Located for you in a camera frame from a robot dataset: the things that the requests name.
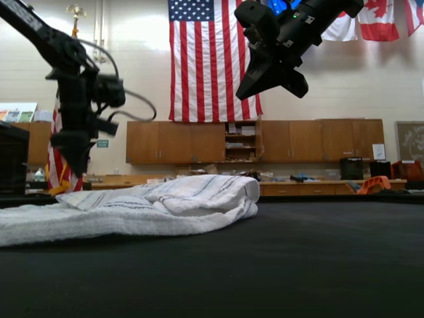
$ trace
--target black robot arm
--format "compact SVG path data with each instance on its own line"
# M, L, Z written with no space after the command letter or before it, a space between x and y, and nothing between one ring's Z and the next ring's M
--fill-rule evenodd
M58 81L63 129L52 136L51 143L72 171L82 176L99 131L117 132L118 125L99 116L108 106L125 104L123 82L117 76L99 75L78 40L49 27L22 1L0 0L0 17L29 39L53 67L46 79ZM98 105L96 112L91 109L92 101Z
M245 28L251 59L237 97L245 99L282 86L302 98L308 84L294 70L302 64L301 56L312 44L320 45L321 34L343 11L355 17L363 6L364 0L303 0L296 9L276 17L257 1L243 1L235 15Z

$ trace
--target flag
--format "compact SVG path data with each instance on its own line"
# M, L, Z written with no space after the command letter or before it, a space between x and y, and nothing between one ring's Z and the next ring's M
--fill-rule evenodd
M262 114L259 95L235 93L250 54L234 16L242 0L169 0L171 121L242 121Z
M291 8L296 8L301 0L295 0L291 3ZM275 15L281 14L287 9L287 5L282 0L268 0L268 6L271 8Z
M424 0L403 0L403 2L405 3L408 35L411 36L420 25L424 25Z
M347 13L342 12L339 17L328 27L322 35L328 41L353 41L358 40L356 35L356 20Z
M78 30L74 28L72 37L77 37ZM53 122L51 134L56 134L62 130L62 115L59 112L60 97L59 91L56 93L56 104L53 110ZM46 167L46 179L50 195L61 193L82 191L82 178L77 177L60 154L60 151L53 148L51 142L48 143L48 158Z
M364 8L358 18L364 40L394 41L399 38L394 0L364 0Z

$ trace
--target striped towel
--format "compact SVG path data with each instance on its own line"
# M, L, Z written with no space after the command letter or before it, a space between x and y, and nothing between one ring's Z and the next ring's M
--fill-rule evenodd
M222 229L258 210L255 179L194 176L130 189L74 192L58 204L0 209L0 246L111 233L192 235Z

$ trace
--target maple leaf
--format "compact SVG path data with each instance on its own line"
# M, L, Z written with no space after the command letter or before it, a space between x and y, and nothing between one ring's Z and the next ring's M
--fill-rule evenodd
M377 10L374 11L374 14L376 15L376 18L382 18L387 13L387 0L368 0L365 7L368 10L377 8Z

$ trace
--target canadian flag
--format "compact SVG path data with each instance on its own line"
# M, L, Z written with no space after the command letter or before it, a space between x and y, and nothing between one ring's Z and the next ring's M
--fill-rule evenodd
M322 35L328 41L353 41L358 40L356 35L356 21L342 12L339 17L328 27Z
M364 8L358 18L364 40L394 41L399 38L394 0L364 0Z
M403 2L405 3L408 35L411 36L420 25L424 25L424 0L403 0Z

